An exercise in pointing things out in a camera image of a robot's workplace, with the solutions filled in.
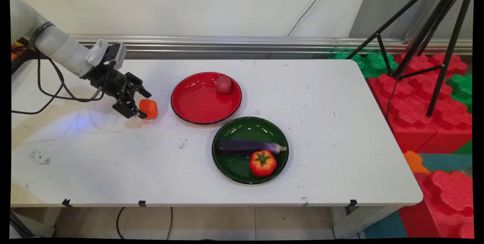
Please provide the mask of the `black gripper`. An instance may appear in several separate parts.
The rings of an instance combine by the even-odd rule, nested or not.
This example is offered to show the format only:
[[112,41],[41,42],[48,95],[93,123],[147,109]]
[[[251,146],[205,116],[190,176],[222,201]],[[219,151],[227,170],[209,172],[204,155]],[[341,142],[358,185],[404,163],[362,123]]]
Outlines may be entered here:
[[135,91],[145,98],[152,97],[152,94],[145,89],[143,81],[131,72],[122,74],[118,70],[111,68],[109,64],[101,63],[93,67],[81,79],[89,80],[91,86],[97,89],[101,87],[104,94],[116,98],[113,109],[125,118],[147,118],[147,114],[139,110],[135,104]]

